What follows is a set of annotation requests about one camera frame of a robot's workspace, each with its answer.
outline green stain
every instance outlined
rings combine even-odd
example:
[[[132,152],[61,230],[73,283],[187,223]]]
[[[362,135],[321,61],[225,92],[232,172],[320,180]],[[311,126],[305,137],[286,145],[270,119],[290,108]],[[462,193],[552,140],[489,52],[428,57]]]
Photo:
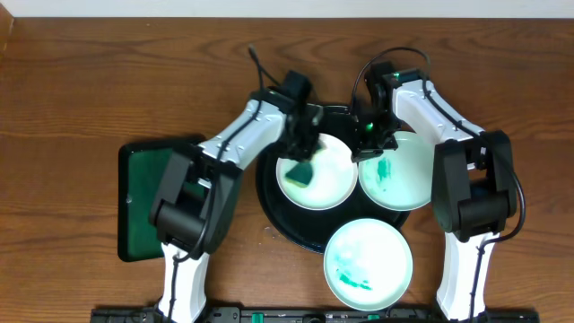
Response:
[[[387,158],[378,161],[377,174],[379,180],[391,178],[391,162]]]
[[[340,273],[339,280],[344,284],[348,284],[351,287],[360,287],[367,291],[372,291],[373,289],[369,286],[369,281],[364,280],[361,284],[354,282],[351,277],[348,276],[349,273]]]

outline round black tray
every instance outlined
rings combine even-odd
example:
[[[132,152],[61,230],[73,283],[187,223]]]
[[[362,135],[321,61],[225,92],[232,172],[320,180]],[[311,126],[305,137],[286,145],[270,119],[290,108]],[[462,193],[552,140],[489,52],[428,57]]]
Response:
[[[299,207],[279,188],[275,175],[277,159],[272,147],[260,154],[256,174],[257,194],[273,226],[287,239],[305,249],[323,253],[337,229],[360,218],[379,219],[400,230],[410,213],[391,211],[377,205],[364,193],[358,180],[351,195],[334,208],[312,211]]]

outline wooden table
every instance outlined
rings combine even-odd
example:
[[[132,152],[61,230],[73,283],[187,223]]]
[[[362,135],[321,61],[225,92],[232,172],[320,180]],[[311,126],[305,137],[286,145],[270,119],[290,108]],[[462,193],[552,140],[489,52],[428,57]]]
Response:
[[[272,74],[298,70],[320,98],[342,101],[375,53],[427,50],[443,97],[511,137],[526,191],[526,225],[495,248],[487,305],[574,320],[572,21],[17,19],[0,65],[1,321],[85,322],[96,306],[161,296],[162,259],[116,255],[117,150],[142,137],[221,131],[257,88],[249,43]],[[429,207],[412,213],[404,234],[414,274],[402,301],[430,304],[444,242]],[[206,292],[246,306],[342,305],[322,257],[267,221],[253,167]]]

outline white wall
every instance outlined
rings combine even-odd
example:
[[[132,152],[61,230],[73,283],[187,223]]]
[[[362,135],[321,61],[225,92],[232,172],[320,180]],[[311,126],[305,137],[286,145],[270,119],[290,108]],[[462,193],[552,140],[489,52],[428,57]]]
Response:
[[[574,0],[0,0],[14,17],[574,18]]]

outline black cable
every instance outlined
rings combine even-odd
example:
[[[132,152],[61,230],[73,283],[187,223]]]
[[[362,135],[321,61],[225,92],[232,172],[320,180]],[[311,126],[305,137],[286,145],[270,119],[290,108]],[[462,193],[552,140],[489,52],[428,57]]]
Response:
[[[361,71],[359,72],[359,75],[357,75],[357,79],[355,80],[355,84],[352,87],[352,91],[351,91],[351,104],[350,104],[350,108],[349,108],[349,111],[351,113],[353,112],[354,104],[356,101],[355,96],[357,94],[357,88],[359,87],[359,82],[361,81],[362,75],[365,73],[367,68],[369,68],[369,66],[371,66],[377,59],[383,57],[384,55],[386,55],[390,52],[394,52],[394,51],[398,51],[398,50],[410,51],[410,52],[417,53],[417,54],[421,55],[422,57],[424,57],[424,60],[427,63],[427,73],[430,71],[430,69],[431,69],[431,58],[427,55],[427,53],[423,52],[422,50],[420,50],[418,48],[395,47],[395,48],[389,48],[389,49],[383,50],[382,52],[378,53],[373,58],[371,58],[370,61],[367,62],[367,64],[365,64],[365,66],[361,69]]]
[[[500,164],[502,164],[502,167],[510,174],[510,176],[512,177],[512,180],[514,181],[516,187],[517,187],[517,193],[518,193],[518,199],[520,201],[520,217],[518,219],[518,224],[517,226],[514,228],[514,230],[512,230],[509,234],[505,235],[505,236],[501,236],[498,238],[493,238],[493,239],[489,239],[489,240],[485,240],[481,243],[480,247],[478,248],[478,258],[476,260],[476,269],[474,270],[474,280],[473,280],[473,289],[471,291],[471,300],[470,300],[470,316],[469,316],[469,322],[473,322],[474,321],[474,296],[476,295],[476,288],[478,286],[478,278],[480,275],[480,268],[481,268],[481,263],[483,262],[483,254],[484,254],[484,248],[491,244],[491,243],[496,243],[496,242],[503,242],[509,239],[514,238],[519,232],[520,230],[522,230],[522,227],[524,225],[524,222],[526,220],[526,198],[524,196],[524,189],[522,188],[522,185],[520,184],[520,181],[518,180],[518,176],[516,174],[516,172],[514,170],[512,170],[512,167],[509,165],[509,163],[502,158],[496,151],[494,151],[490,145],[489,142],[487,142],[484,138],[480,137],[478,134],[476,134],[475,132],[473,132],[472,130],[468,129],[467,127],[463,126],[463,120],[455,120],[451,115],[449,115],[433,98],[432,98],[432,93],[430,91],[428,91],[427,89],[427,81],[428,81],[428,72],[431,69],[431,59],[429,58],[429,56],[423,52],[422,50],[419,50],[417,48],[408,48],[408,47],[396,47],[396,48],[389,48],[386,50],[383,50],[382,52],[378,53],[376,56],[374,56],[359,72],[359,76],[357,76],[357,80],[355,81],[354,86],[352,87],[352,94],[351,94],[351,111],[352,111],[352,107],[353,104],[355,102],[355,95],[357,92],[357,87],[359,85],[359,82],[361,81],[361,77],[363,75],[363,73],[367,70],[367,68],[369,68],[369,66],[371,66],[373,64],[373,62],[375,62],[377,59],[379,59],[380,57],[384,56],[385,54],[392,52],[392,51],[396,51],[396,50],[406,50],[406,51],[412,51],[414,53],[417,53],[419,55],[421,55],[422,57],[424,57],[426,63],[427,63],[427,72],[426,73],[422,73],[422,92],[424,93],[424,96],[426,99],[429,100],[430,104],[432,104],[432,106],[438,110],[440,112],[440,114],[442,114],[448,121],[450,121],[453,125],[456,125],[458,129],[462,130],[463,132],[467,133],[468,135],[470,135],[472,138],[478,140],[481,142],[481,144],[486,147],[491,153],[492,156],[495,157],[497,160],[499,160]]]
[[[223,152],[225,152],[225,149],[227,148],[227,146],[229,145],[231,140],[233,140],[233,138],[236,135],[238,135],[243,129],[245,129],[249,125],[249,123],[251,123],[253,120],[255,120],[257,118],[257,115],[259,114],[259,111],[261,110],[261,106],[262,106],[261,100],[262,100],[263,92],[265,90],[265,86],[263,84],[263,75],[267,76],[271,80],[271,82],[279,85],[277,80],[275,80],[259,63],[259,57],[257,57],[257,52],[255,51],[255,47],[253,45],[249,45],[249,56],[251,57],[251,59],[255,63],[255,65],[257,67],[257,74],[259,76],[259,94],[260,94],[260,96],[259,96],[259,102],[257,104],[257,109],[253,113],[253,115],[251,115],[251,117],[245,123],[243,123],[240,127],[235,129],[235,131],[233,131],[233,133],[231,133],[231,135],[228,136],[222,142],[222,145],[219,148],[219,152],[217,152],[217,157],[215,158],[215,167],[214,167],[214,172],[213,172],[212,186],[210,189],[209,201],[207,202],[207,212],[206,212],[207,216],[205,218],[204,227],[201,230],[199,238],[197,239],[197,241],[198,241],[197,244],[194,246],[194,248],[191,250],[191,252],[187,253],[187,255],[185,255],[184,257],[182,257],[182,258],[178,258],[177,256],[173,257],[173,273],[171,275],[170,310],[168,311],[168,322],[169,323],[171,323],[171,315],[173,314],[173,307],[174,307],[175,302],[176,302],[176,292],[175,291],[176,291],[176,279],[177,279],[177,275],[178,275],[179,263],[182,263],[182,262],[190,259],[191,255],[194,255],[203,246],[204,236],[207,232],[207,227],[209,226],[211,214],[213,211],[213,204],[215,201],[215,192],[217,189],[217,181],[218,181],[218,178],[220,176],[219,163],[222,160]]]

